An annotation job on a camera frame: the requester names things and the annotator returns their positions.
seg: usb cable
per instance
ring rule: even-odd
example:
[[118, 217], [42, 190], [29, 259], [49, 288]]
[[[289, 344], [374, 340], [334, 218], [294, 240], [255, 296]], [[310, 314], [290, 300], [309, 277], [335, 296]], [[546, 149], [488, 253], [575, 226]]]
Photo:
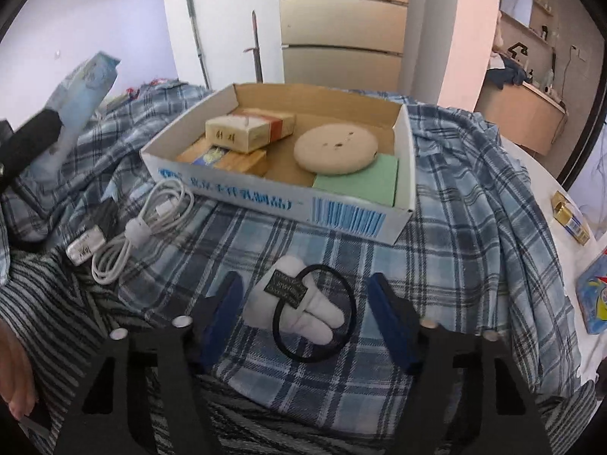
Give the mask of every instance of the usb cable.
[[192, 208], [192, 191], [180, 179], [169, 178], [157, 183], [139, 215], [126, 223], [124, 232], [93, 254], [91, 272], [95, 282], [103, 286], [115, 282], [134, 249], [143, 247], [152, 235], [179, 226]]

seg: white glove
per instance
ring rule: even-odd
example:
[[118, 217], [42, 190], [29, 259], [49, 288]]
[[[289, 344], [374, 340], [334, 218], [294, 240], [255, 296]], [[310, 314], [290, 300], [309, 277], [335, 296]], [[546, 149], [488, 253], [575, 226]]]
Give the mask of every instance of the white glove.
[[[245, 323], [250, 327], [272, 330], [278, 298], [264, 290], [266, 285], [275, 270], [295, 277], [305, 267], [302, 260], [290, 255], [283, 256], [272, 265], [249, 294], [242, 312]], [[308, 291], [297, 309], [285, 304], [279, 329], [281, 332], [299, 334], [314, 344], [329, 344], [333, 339], [332, 329], [344, 324], [344, 313], [320, 292], [311, 274], [303, 278], [303, 284]]]

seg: blue plaid cloth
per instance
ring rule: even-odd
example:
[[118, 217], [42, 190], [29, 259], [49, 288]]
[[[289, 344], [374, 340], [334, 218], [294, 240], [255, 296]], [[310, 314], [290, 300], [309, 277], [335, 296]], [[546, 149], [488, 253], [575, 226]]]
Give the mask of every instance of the blue plaid cloth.
[[[65, 248], [85, 215], [108, 197], [117, 201], [122, 225], [135, 217], [153, 186], [139, 149], [207, 94], [178, 82], [144, 86], [137, 99], [89, 123], [56, 183], [37, 184], [23, 173], [1, 198], [2, 281], [10, 280], [7, 234], [11, 242]], [[163, 326], [213, 294], [231, 270], [249, 291], [286, 254], [336, 268], [352, 285], [359, 310], [356, 331], [339, 355], [294, 363], [277, 350], [270, 332], [239, 319], [212, 373], [273, 411], [340, 433], [390, 438], [412, 382], [392, 364], [366, 302], [365, 281], [375, 272], [421, 316], [449, 330], [499, 331], [532, 392], [572, 397], [580, 387], [573, 309], [524, 167], [478, 114], [368, 95], [406, 104], [414, 134], [417, 207], [394, 246], [200, 196], [177, 233], [157, 235], [133, 254], [115, 286], [119, 299]], [[337, 282], [318, 275], [318, 286], [347, 314]], [[313, 352], [304, 339], [283, 339], [299, 354]], [[569, 442], [591, 404], [577, 414], [580, 429]], [[551, 438], [563, 447], [561, 434]]]

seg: box with blue text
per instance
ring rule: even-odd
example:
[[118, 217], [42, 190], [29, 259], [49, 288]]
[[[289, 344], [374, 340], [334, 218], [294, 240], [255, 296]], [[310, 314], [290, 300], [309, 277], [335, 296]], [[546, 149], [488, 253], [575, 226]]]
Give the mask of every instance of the box with blue text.
[[[265, 148], [268, 170], [263, 177], [176, 160], [204, 135], [208, 120], [247, 108], [287, 111], [296, 118], [292, 135]], [[297, 165], [297, 139], [332, 123], [370, 131], [377, 138], [378, 153], [398, 160], [393, 207], [314, 188], [315, 175]], [[406, 106], [335, 89], [269, 83], [228, 86], [169, 124], [142, 148], [141, 156], [156, 181], [178, 177], [197, 195], [380, 243], [394, 244], [415, 208], [415, 155]]]

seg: round beige object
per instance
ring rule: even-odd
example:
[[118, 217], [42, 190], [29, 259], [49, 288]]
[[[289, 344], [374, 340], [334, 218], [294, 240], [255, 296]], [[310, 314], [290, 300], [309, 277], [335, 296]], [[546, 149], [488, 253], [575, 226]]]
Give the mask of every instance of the round beige object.
[[323, 125], [304, 133], [293, 155], [302, 169], [317, 174], [349, 174], [364, 169], [377, 156], [375, 135], [346, 123]]

